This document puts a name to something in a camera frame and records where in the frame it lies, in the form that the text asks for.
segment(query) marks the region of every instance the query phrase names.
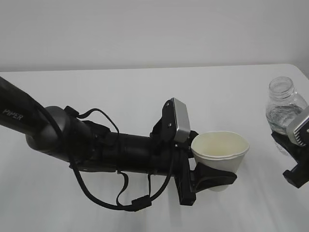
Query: table surface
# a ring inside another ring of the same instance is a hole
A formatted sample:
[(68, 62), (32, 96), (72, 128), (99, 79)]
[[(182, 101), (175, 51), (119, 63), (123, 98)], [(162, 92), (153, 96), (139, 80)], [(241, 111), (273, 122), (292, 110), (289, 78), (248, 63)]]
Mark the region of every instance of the table surface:
[[(309, 101), (309, 81), (295, 66), (253, 65), (170, 69), (2, 72), (44, 106), (70, 105), (79, 112), (101, 108), (120, 132), (147, 136), (167, 99), (187, 105), (191, 129), (234, 131), (251, 147), (238, 179), (225, 191), (205, 190), (194, 206), (180, 206), (173, 179), (153, 206), (136, 213), (112, 211), (90, 202), (68, 164), (28, 148), (22, 134), (0, 128), (1, 231), (24, 232), (307, 232), (309, 184), (296, 189), (282, 176), (295, 162), (282, 155), (265, 118), (268, 84), (293, 79)], [(100, 114), (90, 120), (112, 126)], [(121, 200), (147, 194), (147, 176), (129, 174)], [(115, 173), (82, 174), (90, 191), (115, 203), (123, 185)], [(153, 176), (153, 192), (164, 181)]]

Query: black cable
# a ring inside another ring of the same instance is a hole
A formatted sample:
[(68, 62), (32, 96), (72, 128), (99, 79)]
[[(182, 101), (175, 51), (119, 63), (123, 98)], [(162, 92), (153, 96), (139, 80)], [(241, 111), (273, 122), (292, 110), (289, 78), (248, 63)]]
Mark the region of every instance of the black cable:
[(128, 184), (129, 184), (129, 177), (127, 176), (127, 174), (123, 173), (122, 171), (119, 171), (118, 173), (121, 174), (124, 177), (124, 180), (125, 180), (124, 186), (122, 187), (120, 193), (117, 195), (117, 198), (116, 198), (117, 205), (122, 205), (122, 204), (120, 204), (118, 199), (119, 199), (120, 194), (123, 193), (126, 190)]
[(88, 110), (86, 113), (84, 113), (82, 115), (78, 115), (77, 118), (84, 119), (84, 118), (88, 117), (94, 111), (98, 111), (98, 112), (102, 113), (110, 121), (110, 123), (115, 127), (115, 129), (117, 131), (117, 137), (116, 137), (116, 139), (115, 139), (115, 141), (114, 141), (114, 143), (112, 145), (112, 146), (114, 146), (118, 142), (118, 140), (119, 140), (119, 129), (116, 126), (116, 124), (111, 120), (111, 118), (106, 113), (104, 113), (104, 111), (102, 111), (102, 110), (100, 110), (98, 108), (93, 108), (91, 110)]
[[(59, 125), (57, 124), (57, 122), (55, 121), (55, 119), (49, 114), (49, 112), (42, 106), (40, 105), (37, 101), (34, 100), (34, 103), (36, 105), (36, 107), (38, 108), (38, 110), (44, 115), (44, 117), (48, 120), (48, 122), (51, 124), (51, 126), (54, 128), (60, 142), (63, 144), (64, 146), (64, 151), (66, 152), (66, 154), (68, 155), (68, 158), (69, 158), (69, 162), (70, 162), (70, 165), (73, 169), (73, 172), (75, 174), (75, 177), (77, 179), (77, 182), (78, 184), (80, 185), (83, 193), (86, 195), (86, 197), (88, 199), (90, 199), (92, 202), (102, 206), (102, 207), (105, 207), (105, 208), (108, 208), (108, 209), (113, 209), (113, 210), (125, 210), (125, 211), (136, 211), (137, 210), (137, 205), (113, 205), (113, 204), (109, 204), (109, 203), (106, 203), (106, 202), (103, 202), (101, 200), (99, 200), (98, 198), (96, 198), (95, 196), (93, 196), (89, 190), (87, 189), (83, 179), (82, 179), (82, 176), (78, 170), (78, 167), (77, 167), (77, 164), (75, 162), (75, 159), (73, 157), (73, 155), (70, 153), (69, 149), (66, 147), (66, 143), (65, 143), (65, 140), (64, 140), (64, 137), (63, 137), (63, 134), (62, 134), (62, 131), (61, 129), (59, 128)], [(156, 199), (163, 191), (164, 189), (166, 188), (166, 186), (168, 185), (168, 182), (170, 180), (170, 177), (171, 177), (171, 174), (172, 174), (172, 169), (173, 169), (173, 165), (174, 165), (174, 156), (172, 155), (171, 153), (171, 162), (170, 162), (170, 167), (169, 167), (169, 173), (168, 175), (166, 176), (166, 179), (163, 183), (163, 185), (161, 186), (161, 188), (157, 191), (157, 193), (155, 193), (152, 197), (150, 197), (151, 201), (153, 201), (154, 199)]]
[(150, 196), (150, 193), (151, 193), (151, 178), (150, 178), (150, 176), (151, 176), (151, 174), (148, 173), (147, 179), (148, 179), (149, 196)]
[(161, 188), (152, 196), (150, 197), (150, 200), (153, 201), (155, 200), (156, 198), (158, 198), (158, 196), (161, 195), (161, 193), (165, 190), (166, 186), (168, 185), (169, 183), (169, 180), (172, 176), (172, 171), (173, 171), (173, 166), (174, 166), (174, 156), (173, 156), (173, 153), (172, 153), (172, 150), (171, 148), (169, 149), (169, 152), (171, 154), (171, 161), (170, 161), (170, 166), (169, 166), (169, 173), (168, 175), (166, 176), (164, 182), (163, 182), (163, 185), (161, 186)]

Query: glass jar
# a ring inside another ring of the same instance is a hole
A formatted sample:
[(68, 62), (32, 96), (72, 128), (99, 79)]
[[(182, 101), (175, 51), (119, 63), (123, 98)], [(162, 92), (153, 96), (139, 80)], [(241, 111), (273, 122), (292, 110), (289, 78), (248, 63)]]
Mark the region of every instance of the glass jar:
[(307, 106), (289, 77), (277, 77), (270, 82), (266, 118), (272, 131), (286, 135), (286, 127)]

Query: cup rim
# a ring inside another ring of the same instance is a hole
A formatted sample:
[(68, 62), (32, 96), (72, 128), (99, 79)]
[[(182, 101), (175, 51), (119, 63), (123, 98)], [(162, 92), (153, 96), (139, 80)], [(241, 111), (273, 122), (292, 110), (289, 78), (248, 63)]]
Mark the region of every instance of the cup rim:
[[(235, 153), (235, 154), (228, 155), (228, 156), (220, 156), (220, 157), (218, 157), (218, 156), (210, 156), (210, 155), (200, 155), (200, 154), (198, 154), (198, 153), (192, 148), (192, 144), (193, 144), (194, 140), (195, 140), (198, 136), (203, 135), (203, 134), (218, 133), (218, 132), (228, 132), (228, 133), (233, 133), (233, 134), (236, 134), (236, 135), (240, 136), (240, 137), (248, 144), (247, 148), (244, 149), (242, 152)], [(240, 134), (238, 134), (238, 133), (236, 133), (236, 132), (233, 132), (233, 131), (228, 131), (228, 130), (226, 130), (226, 131), (225, 131), (225, 130), (208, 131), (208, 132), (199, 134), (198, 136), (196, 136), (196, 137), (193, 139), (193, 141), (192, 141), (192, 143), (191, 143), (191, 150), (193, 151), (194, 155), (196, 155), (196, 156), (198, 156), (198, 157), (200, 157), (200, 158), (202, 158), (202, 159), (206, 159), (206, 158), (207, 158), (207, 160), (225, 160), (225, 159), (226, 159), (226, 160), (230, 160), (230, 159), (234, 159), (234, 158), (236, 158), (236, 157), (239, 157), (239, 156), (241, 156), (241, 155), (246, 154), (246, 153), (248, 152), (249, 148), (250, 148), (249, 142), (248, 142), (244, 137), (242, 137)]]

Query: paper cup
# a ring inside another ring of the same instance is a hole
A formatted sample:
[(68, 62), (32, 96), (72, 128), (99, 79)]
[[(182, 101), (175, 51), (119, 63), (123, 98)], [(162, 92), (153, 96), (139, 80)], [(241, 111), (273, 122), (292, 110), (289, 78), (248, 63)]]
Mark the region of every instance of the paper cup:
[[(230, 131), (216, 131), (200, 134), (191, 144), (196, 162), (211, 168), (236, 173), (249, 143), (239, 134)], [(222, 191), (228, 185), (212, 187), (210, 190)]]

